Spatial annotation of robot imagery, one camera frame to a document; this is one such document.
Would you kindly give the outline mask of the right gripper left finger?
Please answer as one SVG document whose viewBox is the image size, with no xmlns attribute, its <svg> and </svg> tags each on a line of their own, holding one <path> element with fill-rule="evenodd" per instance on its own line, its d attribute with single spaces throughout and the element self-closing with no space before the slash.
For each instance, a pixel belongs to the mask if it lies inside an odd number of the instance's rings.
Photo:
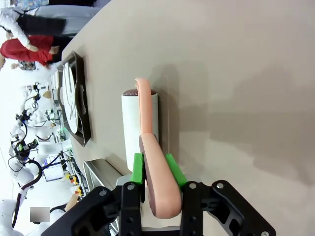
<svg viewBox="0 0 315 236">
<path fill-rule="evenodd" d="M 144 158 L 134 155 L 130 180 L 113 190 L 94 188 L 48 227 L 43 236 L 108 236 L 109 226 L 119 219 L 120 236 L 141 235 L 141 200 L 144 198 Z"/>
</svg>

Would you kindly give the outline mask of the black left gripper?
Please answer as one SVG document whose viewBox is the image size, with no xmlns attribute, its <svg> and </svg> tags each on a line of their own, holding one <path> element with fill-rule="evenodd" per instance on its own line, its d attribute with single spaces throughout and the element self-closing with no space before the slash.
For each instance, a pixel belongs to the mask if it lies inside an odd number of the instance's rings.
<svg viewBox="0 0 315 236">
<path fill-rule="evenodd" d="M 30 151 L 37 147 L 37 139 L 34 139 L 32 142 L 26 144 L 25 141 L 20 141 L 13 148 L 15 156 L 18 159 L 28 159 Z"/>
</svg>

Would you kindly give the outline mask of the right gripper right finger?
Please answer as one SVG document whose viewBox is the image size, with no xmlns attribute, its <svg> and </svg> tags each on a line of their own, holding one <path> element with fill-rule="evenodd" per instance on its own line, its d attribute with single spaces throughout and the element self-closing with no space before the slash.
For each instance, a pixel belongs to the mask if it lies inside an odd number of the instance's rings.
<svg viewBox="0 0 315 236">
<path fill-rule="evenodd" d="M 207 186 L 189 181 L 172 154 L 167 164 L 182 191 L 180 235 L 203 235 L 203 213 L 213 217 L 229 236 L 274 236 L 270 223 L 226 180 Z"/>
</svg>

